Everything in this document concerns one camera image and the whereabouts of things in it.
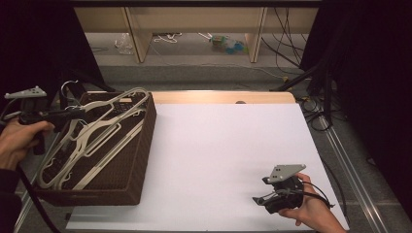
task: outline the person's left hand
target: person's left hand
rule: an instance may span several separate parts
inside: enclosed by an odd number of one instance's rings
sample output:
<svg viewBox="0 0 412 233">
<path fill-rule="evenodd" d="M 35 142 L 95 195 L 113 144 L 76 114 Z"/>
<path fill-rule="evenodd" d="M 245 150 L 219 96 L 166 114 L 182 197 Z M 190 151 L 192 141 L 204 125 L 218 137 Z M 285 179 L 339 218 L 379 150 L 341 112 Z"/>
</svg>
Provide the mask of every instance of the person's left hand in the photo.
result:
<svg viewBox="0 0 412 233">
<path fill-rule="evenodd" d="M 39 143 L 33 140 L 36 133 L 43 131 L 46 135 L 53 129 L 54 125 L 46 121 L 22 125 L 18 118 L 11 119 L 0 135 L 0 169 L 15 170 L 28 150 Z"/>
</svg>

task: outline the white tabletop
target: white tabletop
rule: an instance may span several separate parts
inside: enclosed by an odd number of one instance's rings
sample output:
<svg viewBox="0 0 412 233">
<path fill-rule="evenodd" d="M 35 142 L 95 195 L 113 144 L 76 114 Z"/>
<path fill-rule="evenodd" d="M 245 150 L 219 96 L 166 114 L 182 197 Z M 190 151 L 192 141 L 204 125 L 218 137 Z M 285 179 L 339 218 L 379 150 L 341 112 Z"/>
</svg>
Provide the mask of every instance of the white tabletop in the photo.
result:
<svg viewBox="0 0 412 233">
<path fill-rule="evenodd" d="M 76 207 L 67 229 L 109 231 L 309 230 L 270 215 L 252 197 L 276 165 L 302 171 L 348 229 L 297 104 L 156 104 L 141 203 Z"/>
</svg>

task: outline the human hand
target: human hand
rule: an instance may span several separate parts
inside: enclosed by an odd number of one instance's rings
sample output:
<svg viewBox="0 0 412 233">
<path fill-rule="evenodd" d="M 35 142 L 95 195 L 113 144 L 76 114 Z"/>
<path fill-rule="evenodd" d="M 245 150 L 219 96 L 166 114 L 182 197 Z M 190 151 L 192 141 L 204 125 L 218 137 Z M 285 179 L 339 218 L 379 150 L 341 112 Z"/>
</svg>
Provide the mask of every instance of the human hand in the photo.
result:
<svg viewBox="0 0 412 233">
<path fill-rule="evenodd" d="M 303 181 L 303 191 L 317 194 L 313 186 L 309 184 L 311 181 L 308 176 L 301 173 L 297 173 L 296 176 Z M 304 195 L 302 205 L 298 209 L 284 209 L 278 213 L 280 216 L 295 219 L 296 226 L 303 222 L 322 233 L 346 232 L 327 205 L 318 198 Z"/>
<path fill-rule="evenodd" d="M 0 135 L 0 169 L 15 170 L 28 150 L 39 143 L 33 139 L 36 133 L 47 134 L 53 129 L 54 126 L 46 121 L 22 125 L 17 118 L 11 119 Z"/>
</svg>

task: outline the storage box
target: storage box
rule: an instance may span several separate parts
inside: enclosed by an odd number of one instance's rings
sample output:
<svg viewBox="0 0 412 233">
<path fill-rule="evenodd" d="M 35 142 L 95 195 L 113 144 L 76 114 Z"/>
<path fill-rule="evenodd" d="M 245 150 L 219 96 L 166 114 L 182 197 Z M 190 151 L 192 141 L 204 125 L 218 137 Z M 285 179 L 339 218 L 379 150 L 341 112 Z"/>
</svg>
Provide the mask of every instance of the storage box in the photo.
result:
<svg viewBox="0 0 412 233">
<path fill-rule="evenodd" d="M 81 103 L 84 105 L 97 100 L 105 101 L 119 94 L 120 93 L 111 92 L 85 93 L 82 96 Z M 144 123 L 140 133 L 137 134 L 84 189 L 73 190 L 72 188 L 96 162 L 102 158 L 105 151 L 114 147 L 111 140 L 104 143 L 93 156 L 82 157 L 73 167 L 70 180 L 65 182 L 60 190 L 44 189 L 35 183 L 34 190 L 38 196 L 55 206 L 117 206 L 139 204 L 155 129 L 156 110 L 151 94 L 148 100 L 146 100 L 145 106 L 146 111 L 144 115 L 139 115 L 136 119 L 130 117 L 131 120 L 121 124 L 121 129 L 118 132 L 120 136 L 129 132 L 130 129 L 141 120 L 139 120 L 139 117 L 141 117 Z M 87 112 L 86 117 L 90 117 L 90 114 L 93 113 Z M 53 162 L 52 166 L 56 167 L 54 170 L 58 170 L 58 164 L 58 161 Z"/>
</svg>

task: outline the silver bracket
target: silver bracket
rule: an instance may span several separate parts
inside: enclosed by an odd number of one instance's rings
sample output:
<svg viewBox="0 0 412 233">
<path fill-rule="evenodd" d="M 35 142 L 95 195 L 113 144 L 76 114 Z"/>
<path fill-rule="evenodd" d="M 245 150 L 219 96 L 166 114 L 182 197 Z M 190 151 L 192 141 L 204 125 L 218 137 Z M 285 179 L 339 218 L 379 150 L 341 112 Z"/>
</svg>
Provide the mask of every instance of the silver bracket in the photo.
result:
<svg viewBox="0 0 412 233">
<path fill-rule="evenodd" d="M 277 183 L 286 180 L 306 168 L 304 164 L 277 165 L 266 179 L 267 183 Z"/>
<path fill-rule="evenodd" d="M 48 94 L 42 90 L 39 86 L 35 86 L 34 88 L 22 90 L 16 93 L 6 93 L 4 98 L 6 99 L 22 99 L 22 98 L 32 98 L 32 97 L 44 97 Z"/>
</svg>

